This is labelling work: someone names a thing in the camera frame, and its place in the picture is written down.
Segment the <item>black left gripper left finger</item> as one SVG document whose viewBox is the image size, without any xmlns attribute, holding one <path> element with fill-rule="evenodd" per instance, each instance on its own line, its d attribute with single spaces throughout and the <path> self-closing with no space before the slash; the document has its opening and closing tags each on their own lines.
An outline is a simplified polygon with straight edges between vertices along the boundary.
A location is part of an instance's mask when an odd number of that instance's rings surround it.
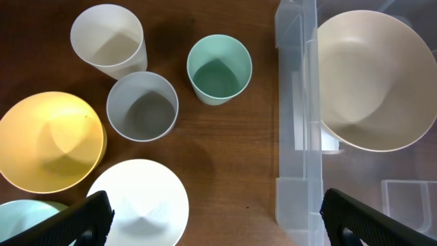
<svg viewBox="0 0 437 246">
<path fill-rule="evenodd" d="M 103 246 L 115 211 L 107 193 L 98 191 L 83 201 L 7 239 L 1 246 L 90 245 Z"/>
</svg>

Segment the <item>green plastic cup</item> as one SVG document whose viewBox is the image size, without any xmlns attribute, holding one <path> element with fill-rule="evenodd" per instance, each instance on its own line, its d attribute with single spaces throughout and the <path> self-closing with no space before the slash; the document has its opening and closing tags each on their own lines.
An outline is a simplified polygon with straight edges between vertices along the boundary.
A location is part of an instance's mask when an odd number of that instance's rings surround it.
<svg viewBox="0 0 437 246">
<path fill-rule="evenodd" d="M 188 54 L 186 69 L 199 100 L 217 106 L 245 90 L 252 77 L 253 62 L 239 40 L 213 34 L 195 43 Z"/>
</svg>

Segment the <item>grey plastic cup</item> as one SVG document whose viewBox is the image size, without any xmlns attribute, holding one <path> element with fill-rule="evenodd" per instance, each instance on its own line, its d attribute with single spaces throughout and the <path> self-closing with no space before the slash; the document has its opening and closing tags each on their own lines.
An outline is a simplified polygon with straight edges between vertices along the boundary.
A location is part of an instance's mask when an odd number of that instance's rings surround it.
<svg viewBox="0 0 437 246">
<path fill-rule="evenodd" d="M 175 126 L 180 104 L 166 78 L 153 72 L 134 72 L 118 80 L 107 97 L 110 125 L 131 141 L 149 142 Z"/>
</svg>

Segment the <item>beige plastic bowl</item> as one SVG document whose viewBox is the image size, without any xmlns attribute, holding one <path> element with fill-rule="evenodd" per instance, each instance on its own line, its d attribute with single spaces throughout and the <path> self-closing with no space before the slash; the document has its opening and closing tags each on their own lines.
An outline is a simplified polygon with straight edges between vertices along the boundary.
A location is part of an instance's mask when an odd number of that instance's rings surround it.
<svg viewBox="0 0 437 246">
<path fill-rule="evenodd" d="M 416 143 L 436 120 L 436 60 L 381 12 L 352 10 L 318 27 L 320 117 L 335 139 L 371 152 Z"/>
</svg>

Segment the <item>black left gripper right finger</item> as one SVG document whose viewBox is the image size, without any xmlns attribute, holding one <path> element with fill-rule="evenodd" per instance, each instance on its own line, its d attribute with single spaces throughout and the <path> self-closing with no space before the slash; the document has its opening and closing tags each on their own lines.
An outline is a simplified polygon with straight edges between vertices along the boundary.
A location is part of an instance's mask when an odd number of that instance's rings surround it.
<svg viewBox="0 0 437 246">
<path fill-rule="evenodd" d="M 436 240 L 338 189 L 325 192 L 320 214 L 331 245 L 436 246 Z"/>
</svg>

